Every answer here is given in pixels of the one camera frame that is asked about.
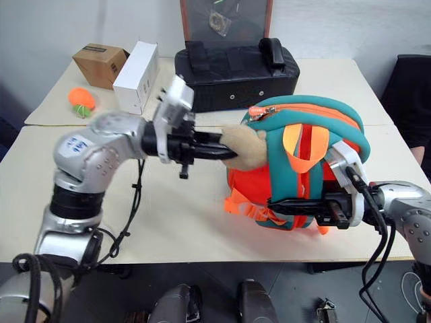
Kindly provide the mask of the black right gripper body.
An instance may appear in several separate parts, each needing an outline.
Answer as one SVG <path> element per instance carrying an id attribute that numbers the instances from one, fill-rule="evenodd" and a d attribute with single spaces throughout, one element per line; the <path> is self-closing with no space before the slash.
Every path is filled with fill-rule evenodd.
<path id="1" fill-rule="evenodd" d="M 325 193 L 319 200 L 319 211 L 315 216 L 321 227 L 348 229 L 352 218 L 352 197 L 346 192 Z"/>

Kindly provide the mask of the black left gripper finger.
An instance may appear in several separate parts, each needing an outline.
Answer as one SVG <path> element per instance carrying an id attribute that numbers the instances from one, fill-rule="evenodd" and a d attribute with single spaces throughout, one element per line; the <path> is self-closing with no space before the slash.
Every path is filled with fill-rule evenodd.
<path id="1" fill-rule="evenodd" d="M 236 156 L 234 151 L 219 143 L 198 144 L 193 150 L 193 157 L 197 159 L 227 160 Z"/>
<path id="2" fill-rule="evenodd" d="M 199 144 L 219 144 L 222 137 L 221 133 L 208 133 L 195 131 L 193 138 Z"/>

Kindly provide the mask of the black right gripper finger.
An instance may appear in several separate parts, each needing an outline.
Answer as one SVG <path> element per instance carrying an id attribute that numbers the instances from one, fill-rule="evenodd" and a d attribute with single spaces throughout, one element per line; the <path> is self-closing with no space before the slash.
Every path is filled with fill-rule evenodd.
<path id="1" fill-rule="evenodd" d="M 269 207 L 319 207 L 321 205 L 323 205 L 321 199 L 282 199 L 268 203 Z"/>
<path id="2" fill-rule="evenodd" d="M 268 206 L 278 217 L 287 216 L 311 216 L 315 217 L 324 212 L 324 207 L 322 206 L 280 206 L 273 205 Z"/>

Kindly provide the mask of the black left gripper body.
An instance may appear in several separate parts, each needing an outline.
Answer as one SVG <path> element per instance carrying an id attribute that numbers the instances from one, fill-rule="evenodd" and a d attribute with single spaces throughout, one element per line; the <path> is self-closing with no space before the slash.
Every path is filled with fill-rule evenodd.
<path id="1" fill-rule="evenodd" d="M 185 114 L 178 128 L 173 128 L 168 135 L 168 157 L 181 165 L 180 179 L 189 178 L 189 166 L 194 164 L 195 152 L 195 114 Z"/>

